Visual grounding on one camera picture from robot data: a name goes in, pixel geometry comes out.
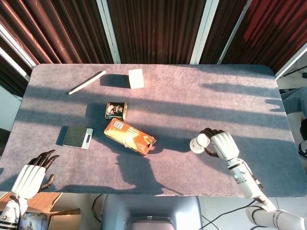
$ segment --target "white cylindrical object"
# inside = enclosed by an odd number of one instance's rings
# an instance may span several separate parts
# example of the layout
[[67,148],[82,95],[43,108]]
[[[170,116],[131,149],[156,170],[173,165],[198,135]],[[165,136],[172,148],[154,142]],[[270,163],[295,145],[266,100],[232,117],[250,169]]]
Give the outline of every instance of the white cylindrical object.
[[194,153],[202,153],[205,151],[205,147],[210,144],[210,139],[203,133],[199,134],[196,138],[190,142],[190,149]]
[[83,89],[85,86],[88,86],[89,84],[93,83],[94,81],[96,81],[97,79],[99,79],[102,75],[106,74],[106,71],[102,71],[100,73],[98,73],[96,76],[90,77],[89,79],[87,79],[86,81],[84,81],[83,83],[81,83],[80,85],[76,86],[75,88],[73,88],[71,91],[68,92],[69,95],[72,95],[73,93],[79,91],[80,89]]

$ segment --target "white eraser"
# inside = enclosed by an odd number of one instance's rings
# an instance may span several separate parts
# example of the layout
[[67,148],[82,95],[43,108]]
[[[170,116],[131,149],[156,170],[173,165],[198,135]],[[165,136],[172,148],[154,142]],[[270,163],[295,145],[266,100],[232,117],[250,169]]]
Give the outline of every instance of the white eraser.
[[130,88],[139,89],[144,88],[144,78],[142,69],[129,70],[129,83]]

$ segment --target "jeans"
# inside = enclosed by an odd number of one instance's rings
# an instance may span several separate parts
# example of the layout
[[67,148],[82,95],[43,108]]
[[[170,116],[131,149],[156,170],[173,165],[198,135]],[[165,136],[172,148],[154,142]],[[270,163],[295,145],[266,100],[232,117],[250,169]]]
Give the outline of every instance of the jeans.
[[303,112],[307,117],[307,86],[281,94],[286,114]]

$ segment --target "wall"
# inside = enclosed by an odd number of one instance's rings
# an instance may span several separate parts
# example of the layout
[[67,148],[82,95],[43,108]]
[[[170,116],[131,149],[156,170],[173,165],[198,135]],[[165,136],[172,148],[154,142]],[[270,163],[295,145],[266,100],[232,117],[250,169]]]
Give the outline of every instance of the wall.
[[0,128],[11,131],[21,101],[0,86]]

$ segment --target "gray carpet tabletop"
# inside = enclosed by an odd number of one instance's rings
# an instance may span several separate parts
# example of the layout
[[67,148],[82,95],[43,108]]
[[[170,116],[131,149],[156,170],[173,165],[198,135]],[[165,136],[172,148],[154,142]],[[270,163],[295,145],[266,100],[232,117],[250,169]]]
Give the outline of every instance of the gray carpet tabletop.
[[[129,89],[129,69],[143,70],[144,88]],[[126,123],[156,138],[147,157],[104,135],[107,102],[127,102]],[[67,126],[94,129],[88,150],[61,145]],[[231,133],[267,196],[307,194],[274,74],[261,65],[39,65],[0,159],[0,191],[30,159],[55,149],[60,157],[46,178],[56,178],[46,191],[242,196],[225,161],[189,150],[206,127]]]

